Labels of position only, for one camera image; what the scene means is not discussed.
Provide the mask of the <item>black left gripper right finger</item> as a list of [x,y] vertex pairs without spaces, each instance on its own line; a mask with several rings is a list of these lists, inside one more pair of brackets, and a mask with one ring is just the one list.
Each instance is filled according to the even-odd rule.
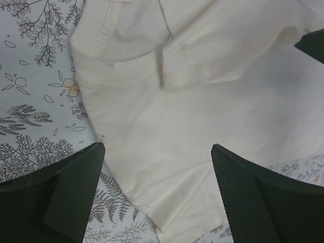
[[323,242],[323,187],[276,173],[219,144],[211,155],[234,242]]

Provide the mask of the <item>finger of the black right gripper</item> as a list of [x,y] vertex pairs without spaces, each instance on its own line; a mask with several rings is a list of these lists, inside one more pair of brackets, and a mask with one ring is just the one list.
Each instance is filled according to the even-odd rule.
[[324,30],[317,30],[303,35],[295,47],[314,58],[320,63],[324,63]]

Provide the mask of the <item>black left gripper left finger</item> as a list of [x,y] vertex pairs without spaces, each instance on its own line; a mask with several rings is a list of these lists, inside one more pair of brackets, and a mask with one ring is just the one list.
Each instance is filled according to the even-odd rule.
[[82,242],[104,155],[97,142],[1,183],[1,242]]

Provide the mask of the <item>cream white t shirt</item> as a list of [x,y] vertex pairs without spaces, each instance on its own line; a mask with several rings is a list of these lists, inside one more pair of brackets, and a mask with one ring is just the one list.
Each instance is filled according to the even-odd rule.
[[105,162],[160,242],[227,223],[216,143],[262,166],[323,154],[323,65],[299,1],[86,1],[70,39]]

